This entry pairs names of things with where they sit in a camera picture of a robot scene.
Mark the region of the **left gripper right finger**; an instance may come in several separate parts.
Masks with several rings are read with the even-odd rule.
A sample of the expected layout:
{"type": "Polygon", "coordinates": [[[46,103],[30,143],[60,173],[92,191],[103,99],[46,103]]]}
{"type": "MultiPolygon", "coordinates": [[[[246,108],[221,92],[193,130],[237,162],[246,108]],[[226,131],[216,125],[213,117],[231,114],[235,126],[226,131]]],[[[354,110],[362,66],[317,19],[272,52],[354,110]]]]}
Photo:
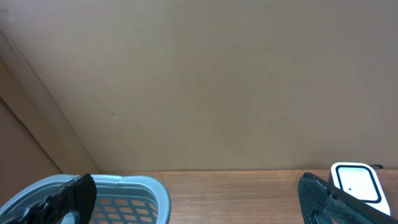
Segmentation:
{"type": "Polygon", "coordinates": [[[298,183],[304,224],[397,224],[397,220],[347,194],[313,173],[298,183]]]}

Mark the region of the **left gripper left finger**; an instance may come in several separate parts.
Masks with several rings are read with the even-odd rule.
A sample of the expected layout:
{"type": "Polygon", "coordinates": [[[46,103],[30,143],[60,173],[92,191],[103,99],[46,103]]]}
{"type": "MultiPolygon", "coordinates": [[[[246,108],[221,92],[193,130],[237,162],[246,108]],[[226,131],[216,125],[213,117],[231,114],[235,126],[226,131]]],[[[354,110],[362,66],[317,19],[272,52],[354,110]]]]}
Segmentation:
{"type": "Polygon", "coordinates": [[[97,188],[90,174],[54,175],[13,196],[1,207],[1,223],[88,224],[97,188]]]}

